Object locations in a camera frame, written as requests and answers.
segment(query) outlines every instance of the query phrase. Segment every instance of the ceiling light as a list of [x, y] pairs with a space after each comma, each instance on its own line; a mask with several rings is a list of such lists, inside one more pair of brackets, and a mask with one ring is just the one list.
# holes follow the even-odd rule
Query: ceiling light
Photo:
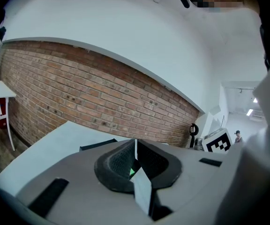
[[253, 109], [250, 109], [248, 112], [247, 112], [247, 116], [251, 115]]

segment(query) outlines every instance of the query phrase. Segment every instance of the fluorescent light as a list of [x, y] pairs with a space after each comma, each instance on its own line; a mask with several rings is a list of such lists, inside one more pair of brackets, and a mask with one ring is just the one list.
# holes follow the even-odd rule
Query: fluorescent light
[[251, 115], [253, 109], [250, 109], [248, 112], [247, 112], [247, 116]]

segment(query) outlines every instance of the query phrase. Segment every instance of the wooden floor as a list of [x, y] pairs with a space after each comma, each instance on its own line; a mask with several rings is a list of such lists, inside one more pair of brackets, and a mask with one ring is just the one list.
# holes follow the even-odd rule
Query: wooden floor
[[16, 157], [27, 150], [14, 133], [11, 132], [15, 151], [13, 151], [7, 129], [0, 129], [0, 172], [3, 171]]

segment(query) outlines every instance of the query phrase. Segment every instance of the brick wall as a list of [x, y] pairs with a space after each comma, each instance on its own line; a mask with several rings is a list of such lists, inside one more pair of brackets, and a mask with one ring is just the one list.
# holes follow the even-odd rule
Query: brick wall
[[103, 132], [183, 146], [198, 110], [147, 75], [70, 45], [5, 43], [0, 78], [16, 94], [10, 124], [30, 144], [67, 120]]

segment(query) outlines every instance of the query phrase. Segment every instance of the table leg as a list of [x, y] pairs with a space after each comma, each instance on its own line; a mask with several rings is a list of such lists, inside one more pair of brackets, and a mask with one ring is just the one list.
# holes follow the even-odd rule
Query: table leg
[[13, 151], [15, 151], [15, 148], [14, 148], [14, 145], [13, 145], [13, 141], [12, 141], [12, 137], [11, 137], [10, 126], [9, 126], [8, 101], [9, 101], [9, 98], [7, 97], [6, 98], [6, 121], [7, 121], [7, 129], [8, 129], [8, 133], [9, 133], [9, 138], [10, 138], [12, 149], [13, 149]]

